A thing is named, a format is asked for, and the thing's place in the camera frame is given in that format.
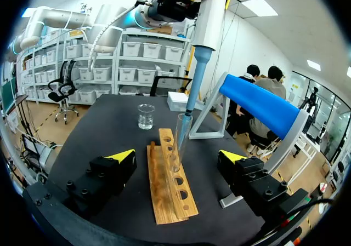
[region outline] chair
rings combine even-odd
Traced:
[[[55,122],[58,121],[57,117],[60,114],[64,114],[64,121],[67,124],[67,113],[74,112],[79,116],[78,111],[74,106],[70,106],[68,103],[68,96],[75,93],[77,90],[71,80],[71,72],[73,65],[75,64],[74,60],[64,61],[60,71],[60,78],[55,79],[48,83],[49,89],[52,91],[49,93],[49,98],[55,102],[59,102],[61,106],[60,112],[58,112],[55,116]],[[59,88],[57,92],[51,87],[52,83],[59,83]]]
[[[184,93],[192,80],[184,77],[156,76],[151,86],[150,96],[156,96],[156,89],[160,81],[164,83],[164,86],[159,88],[168,88]]]

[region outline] floor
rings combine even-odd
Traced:
[[[32,117],[33,125],[37,131],[39,139],[45,142],[47,145],[50,142],[63,145],[73,128],[84,116],[90,106],[77,105],[76,108],[79,112],[79,117],[77,117],[75,113],[70,112],[68,114],[67,125],[64,124],[63,117],[59,117],[57,122],[54,121],[54,116],[59,111],[59,106],[57,104],[36,104],[35,102],[28,101],[28,107],[30,113],[28,113],[26,110],[26,117]],[[10,135],[13,137],[13,141],[15,141],[19,147],[20,133],[10,133]],[[250,142],[249,138],[245,134],[242,134],[236,137],[236,141],[239,146],[246,151],[246,146]],[[58,153],[60,151],[60,147],[57,147],[55,150]],[[281,177],[288,181],[297,168],[299,168],[299,166],[303,163],[304,159],[305,157],[303,152],[300,152],[296,158],[289,155],[278,169]],[[292,192],[296,192],[299,188],[303,188],[308,192],[312,192],[319,185],[319,183],[325,182],[324,176],[321,172],[324,162],[325,157],[323,154],[317,153],[304,172],[290,185],[290,190]],[[281,181],[281,177],[279,177],[277,172],[273,174],[273,177]],[[329,197],[331,193],[332,190],[329,186],[324,197]],[[310,228],[318,222],[320,217],[321,215],[318,212],[318,206],[315,206],[312,212],[309,214],[308,219],[305,219],[301,224],[301,228],[303,230],[302,237],[305,236]]]

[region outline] person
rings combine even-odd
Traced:
[[[246,80],[250,83],[254,83],[257,79],[257,77],[260,74],[260,70],[257,65],[249,65],[246,69],[246,73],[243,76],[239,76],[239,78]],[[241,108],[240,110],[241,114],[245,115],[247,119],[253,118],[253,116],[247,112],[244,108]],[[227,119],[228,126],[227,126],[227,132],[233,136],[235,132],[238,132],[238,134],[242,134],[244,132],[241,132],[242,129],[240,128],[240,118],[237,114],[237,104],[236,102],[230,100],[229,104],[229,111],[228,114],[230,115]]]
[[[286,89],[284,85],[280,83],[282,77],[283,72],[278,67],[272,66],[268,70],[268,78],[260,79],[255,84],[286,100]],[[268,138],[270,129],[256,117],[249,120],[249,126],[250,131],[255,135],[266,139]],[[252,152],[253,149],[254,145],[250,143],[246,150],[247,152]]]

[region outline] water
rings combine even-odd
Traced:
[[[152,115],[139,115],[138,126],[141,129],[149,130],[152,128],[152,124],[154,123],[154,119]]]

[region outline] ceiling light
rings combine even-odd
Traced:
[[[22,18],[28,18],[30,16],[32,16],[32,14],[34,13],[34,11],[36,10],[36,8],[27,8],[23,14],[22,14]]]
[[[313,61],[307,60],[308,66],[312,67],[313,69],[316,69],[317,71],[320,71],[320,65],[316,64]]]
[[[259,17],[278,16],[278,13],[265,0],[248,0],[241,4]]]

